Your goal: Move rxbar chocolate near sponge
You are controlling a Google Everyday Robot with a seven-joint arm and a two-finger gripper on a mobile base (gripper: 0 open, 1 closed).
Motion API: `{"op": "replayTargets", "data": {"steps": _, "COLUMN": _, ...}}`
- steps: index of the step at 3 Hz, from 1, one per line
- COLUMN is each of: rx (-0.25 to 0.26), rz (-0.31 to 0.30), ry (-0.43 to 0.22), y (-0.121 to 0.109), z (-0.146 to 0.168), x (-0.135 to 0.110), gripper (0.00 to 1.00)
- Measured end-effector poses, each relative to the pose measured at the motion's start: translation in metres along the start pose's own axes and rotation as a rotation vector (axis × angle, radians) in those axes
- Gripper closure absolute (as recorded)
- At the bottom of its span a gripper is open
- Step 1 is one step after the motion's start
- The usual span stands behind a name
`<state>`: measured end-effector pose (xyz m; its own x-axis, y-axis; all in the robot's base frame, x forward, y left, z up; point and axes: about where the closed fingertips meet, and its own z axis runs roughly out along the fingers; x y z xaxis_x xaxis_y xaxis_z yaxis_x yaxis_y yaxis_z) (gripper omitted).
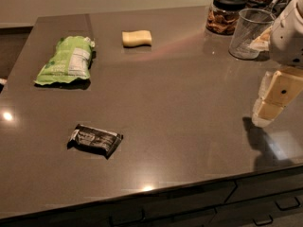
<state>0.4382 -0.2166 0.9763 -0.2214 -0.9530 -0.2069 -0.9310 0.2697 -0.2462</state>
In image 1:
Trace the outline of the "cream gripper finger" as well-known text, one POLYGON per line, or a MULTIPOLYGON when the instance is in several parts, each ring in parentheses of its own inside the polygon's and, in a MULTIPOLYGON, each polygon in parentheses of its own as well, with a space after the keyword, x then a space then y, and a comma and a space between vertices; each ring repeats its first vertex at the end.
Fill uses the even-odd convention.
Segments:
POLYGON ((259 128, 271 124, 302 91, 303 70, 295 67, 281 67, 273 72, 273 78, 264 99, 258 97, 252 122, 259 128))
POLYGON ((258 97, 264 99, 267 95, 267 91, 269 90, 269 86, 271 84, 274 73, 267 71, 262 78, 261 84, 258 90, 258 97))

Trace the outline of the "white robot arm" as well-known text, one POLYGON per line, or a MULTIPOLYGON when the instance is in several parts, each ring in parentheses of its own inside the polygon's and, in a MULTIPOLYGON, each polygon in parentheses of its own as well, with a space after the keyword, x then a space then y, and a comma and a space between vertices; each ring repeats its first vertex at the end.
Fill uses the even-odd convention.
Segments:
POLYGON ((303 0, 292 0, 249 47, 281 65, 265 73, 253 107, 252 122, 264 128, 303 91, 303 0))

